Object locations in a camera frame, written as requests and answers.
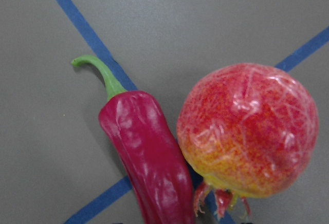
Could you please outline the red pomegranate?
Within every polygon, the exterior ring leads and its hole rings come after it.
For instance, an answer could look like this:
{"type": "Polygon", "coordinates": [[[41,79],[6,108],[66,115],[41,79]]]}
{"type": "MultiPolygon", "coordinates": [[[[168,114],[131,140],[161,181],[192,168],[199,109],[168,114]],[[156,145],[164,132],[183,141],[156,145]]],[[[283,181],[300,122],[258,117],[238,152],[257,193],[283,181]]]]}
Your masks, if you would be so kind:
{"type": "Polygon", "coordinates": [[[213,192],[222,218],[238,199],[266,198],[296,181],[312,156],[319,117],[310,93],[289,74],[240,63],[193,87],[176,130],[185,159],[203,178],[194,213],[213,192]]]}

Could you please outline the red chili pepper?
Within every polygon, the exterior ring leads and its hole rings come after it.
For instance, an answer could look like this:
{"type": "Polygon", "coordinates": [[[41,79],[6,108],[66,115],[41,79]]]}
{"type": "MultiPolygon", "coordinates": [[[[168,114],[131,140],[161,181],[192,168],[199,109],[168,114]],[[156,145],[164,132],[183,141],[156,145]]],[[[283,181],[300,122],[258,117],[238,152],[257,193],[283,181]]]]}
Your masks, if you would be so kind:
{"type": "Polygon", "coordinates": [[[191,176],[157,100],[124,89],[97,57],[72,61],[83,64],[94,65],[103,77],[107,103],[98,120],[127,171],[145,223],[194,223],[191,176]]]}

